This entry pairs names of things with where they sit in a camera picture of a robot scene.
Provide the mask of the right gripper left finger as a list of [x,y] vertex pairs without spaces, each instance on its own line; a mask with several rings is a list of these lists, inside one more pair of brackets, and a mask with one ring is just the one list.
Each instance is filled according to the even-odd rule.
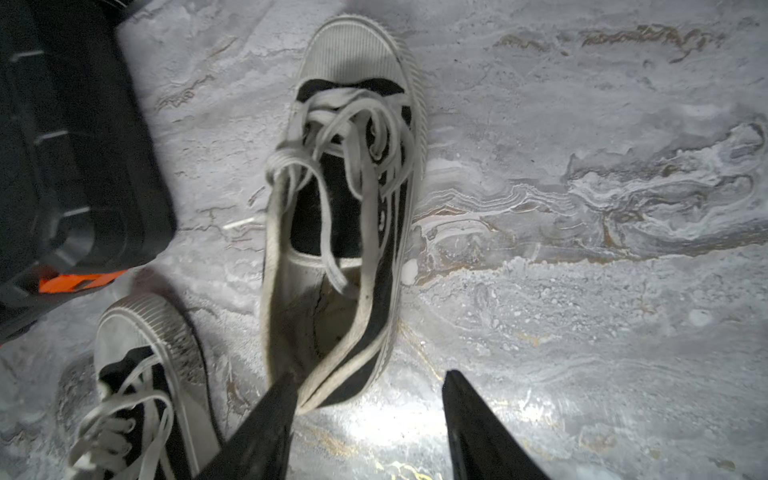
[[285,479],[296,407],[294,378],[284,374],[196,479]]

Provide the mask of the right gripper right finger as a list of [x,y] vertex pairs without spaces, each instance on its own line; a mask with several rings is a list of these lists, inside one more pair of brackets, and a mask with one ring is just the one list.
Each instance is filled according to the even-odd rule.
[[446,373],[442,399],[455,479],[548,480],[460,371]]

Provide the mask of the black white sneaker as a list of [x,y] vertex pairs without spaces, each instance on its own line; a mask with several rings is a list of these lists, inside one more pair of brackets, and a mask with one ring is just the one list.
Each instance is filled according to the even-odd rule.
[[67,461],[70,479],[194,479],[219,453],[202,351],[165,298],[140,293],[101,316],[98,405]]
[[299,413],[357,398],[390,359],[427,136],[407,46],[360,15],[321,25],[265,164],[264,359]]

